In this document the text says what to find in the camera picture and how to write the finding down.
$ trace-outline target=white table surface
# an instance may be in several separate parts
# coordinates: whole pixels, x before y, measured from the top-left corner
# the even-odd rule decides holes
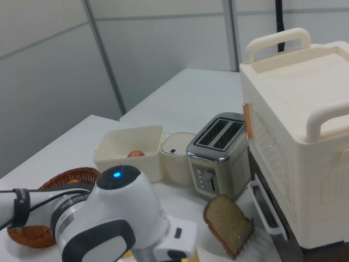
[[[0,190],[38,188],[50,178],[69,169],[82,166],[96,168],[92,158],[103,135],[111,130],[131,127],[118,121],[89,116],[3,177],[0,180]],[[167,179],[154,183],[153,186],[159,196],[161,207],[167,214],[198,224],[197,250],[202,262],[232,261],[202,219],[202,212],[208,199],[196,193],[191,187],[179,187]],[[235,261],[281,261],[270,236],[263,229],[251,196],[246,190],[237,200],[237,204],[247,217],[255,218],[256,231],[253,239]],[[0,254],[1,261],[61,261],[57,245],[44,249],[31,249],[13,242],[7,236],[6,230],[0,232]]]
[[[223,112],[243,112],[240,73],[184,69],[120,118],[135,126],[197,134]]]

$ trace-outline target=toaster button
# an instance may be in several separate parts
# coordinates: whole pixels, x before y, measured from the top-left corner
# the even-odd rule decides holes
[[[204,180],[204,181],[210,181],[210,180],[212,180],[212,178],[213,178],[213,174],[211,172],[206,172],[202,176],[202,180]]]

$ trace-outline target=brown bread slice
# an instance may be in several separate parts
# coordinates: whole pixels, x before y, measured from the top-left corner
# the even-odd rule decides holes
[[[226,253],[236,259],[239,253],[238,237],[250,227],[250,220],[240,207],[226,195],[218,195],[206,205],[203,220],[222,243]]]

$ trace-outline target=white storage box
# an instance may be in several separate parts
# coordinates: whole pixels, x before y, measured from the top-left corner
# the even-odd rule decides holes
[[[301,49],[254,60],[293,39]],[[250,150],[304,248],[349,240],[348,60],[348,43],[295,28],[253,40],[240,65]]]
[[[100,172],[116,165],[132,165],[142,170],[151,182],[164,176],[160,147],[165,140],[162,126],[135,127],[110,131],[104,135],[93,156]],[[132,151],[145,155],[127,157]]]

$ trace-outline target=brown woven basket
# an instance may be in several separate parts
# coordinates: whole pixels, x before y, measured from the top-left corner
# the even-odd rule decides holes
[[[43,184],[39,189],[47,189],[67,184],[71,180],[79,180],[95,184],[100,172],[94,168],[76,168],[61,173],[48,182]],[[53,238],[51,229],[44,225],[32,225],[22,228],[7,229],[10,238],[18,244],[32,248],[50,247],[56,243]]]

